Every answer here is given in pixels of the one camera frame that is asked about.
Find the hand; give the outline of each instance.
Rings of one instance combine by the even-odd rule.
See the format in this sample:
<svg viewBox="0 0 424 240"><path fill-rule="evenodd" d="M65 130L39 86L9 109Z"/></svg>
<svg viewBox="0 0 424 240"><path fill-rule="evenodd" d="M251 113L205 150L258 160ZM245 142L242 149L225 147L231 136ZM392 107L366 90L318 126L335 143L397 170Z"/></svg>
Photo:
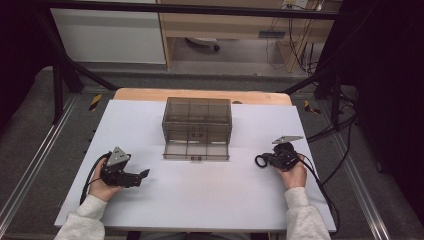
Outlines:
<svg viewBox="0 0 424 240"><path fill-rule="evenodd" d="M299 155L299 158L302 161L304 159L301 155ZM303 163L298 162L290 171L283 171L279 168L275 169L283 178L284 186L287 190L306 186L306 168Z"/></svg>
<svg viewBox="0 0 424 240"><path fill-rule="evenodd" d="M108 202L115 193L121 191L123 187L120 186L109 186L100 179L100 172L102 170L103 163L107 160L107 158L103 158L99 161L94 170L93 177L91 178L90 189L88 190L88 194L93 195L105 202Z"/></svg>

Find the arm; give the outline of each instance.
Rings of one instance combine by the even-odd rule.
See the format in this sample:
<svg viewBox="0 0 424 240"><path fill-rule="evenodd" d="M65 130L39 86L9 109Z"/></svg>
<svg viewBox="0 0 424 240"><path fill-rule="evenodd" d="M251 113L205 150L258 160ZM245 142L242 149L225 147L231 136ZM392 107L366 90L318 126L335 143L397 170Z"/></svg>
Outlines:
<svg viewBox="0 0 424 240"><path fill-rule="evenodd" d="M301 162L288 171L276 169L283 178L287 211L287 239L330 239L318 209L309 203L306 195L306 169Z"/></svg>
<svg viewBox="0 0 424 240"><path fill-rule="evenodd" d="M104 239L105 228L100 219L107 202L122 189L108 186L100 179L100 170L105 160L102 159L96 166L87 198L75 212L68 215L55 239Z"/></svg>

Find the white cabinet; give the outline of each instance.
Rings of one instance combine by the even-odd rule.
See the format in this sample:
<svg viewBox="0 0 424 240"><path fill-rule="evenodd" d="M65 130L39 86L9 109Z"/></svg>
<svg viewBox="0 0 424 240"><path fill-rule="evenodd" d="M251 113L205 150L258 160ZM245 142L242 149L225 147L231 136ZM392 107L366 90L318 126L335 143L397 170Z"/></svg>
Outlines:
<svg viewBox="0 0 424 240"><path fill-rule="evenodd" d="M68 9L52 9L52 13L65 49L75 61L165 64L157 13Z"/></svg>

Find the white tabletop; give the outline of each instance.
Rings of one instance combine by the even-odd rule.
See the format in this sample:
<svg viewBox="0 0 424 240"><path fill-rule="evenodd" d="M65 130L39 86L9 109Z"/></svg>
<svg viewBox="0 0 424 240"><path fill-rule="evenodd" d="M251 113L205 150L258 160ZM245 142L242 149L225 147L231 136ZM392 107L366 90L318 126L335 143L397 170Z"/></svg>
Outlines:
<svg viewBox="0 0 424 240"><path fill-rule="evenodd" d="M151 169L140 187L124 189L109 202L102 222L122 230L273 232L286 229L284 185L255 156L272 152L282 135L305 136L296 107L233 104L229 161L163 159L165 102L111 100L55 225L62 226L79 198L94 162L119 146L132 158L126 172ZM311 153L306 139L292 142ZM312 175L306 189L329 231L333 218Z"/></svg>

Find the gray floor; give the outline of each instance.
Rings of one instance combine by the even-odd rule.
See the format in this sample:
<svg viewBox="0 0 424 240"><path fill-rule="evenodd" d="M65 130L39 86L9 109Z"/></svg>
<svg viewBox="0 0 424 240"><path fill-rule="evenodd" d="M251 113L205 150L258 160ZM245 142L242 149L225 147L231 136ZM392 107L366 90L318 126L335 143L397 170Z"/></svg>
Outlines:
<svg viewBox="0 0 424 240"><path fill-rule="evenodd" d="M209 47L197 46L180 39L175 52L173 69L154 66L144 69L115 67L109 73L99 73L110 82L125 87L190 88L219 90L256 90L274 92L304 79L306 74L293 74L274 70L266 60L264 41L220 41L220 52ZM275 43L270 42L270 62L282 62L276 54ZM67 119L59 137L47 155L43 166L22 201L14 218L8 225L6 236L21 239L49 239L58 229L53 222L59 211L58 205L66 197L79 164L90 145L90 139L113 92L103 91L103 97L94 112L88 111L98 86L89 80L83 94L66 94L76 97L75 107ZM315 101L311 94L314 86L292 95L293 104L307 136L328 125L324 114L315 114L304 109L304 101L311 107L323 110L329 101ZM344 108L341 119L353 114ZM24 104L13 116L7 129L0 136L0 206L4 206L20 177L25 173L38 147L48 134L53 119L52 78L49 71L41 72ZM341 136L347 139L347 131ZM360 126L352 127L350 156L358 167L360 176L374 200L379 214L392 239L424 239L424 229L403 198L390 175L378 173L370 144ZM310 144L318 173L328 176L340 160L340 151L334 137ZM341 215L341 227L335 239L374 239L366 215L354 191L354 185L342 167L326 185L330 197ZM124 239L125 233L108 231L112 239Z"/></svg>

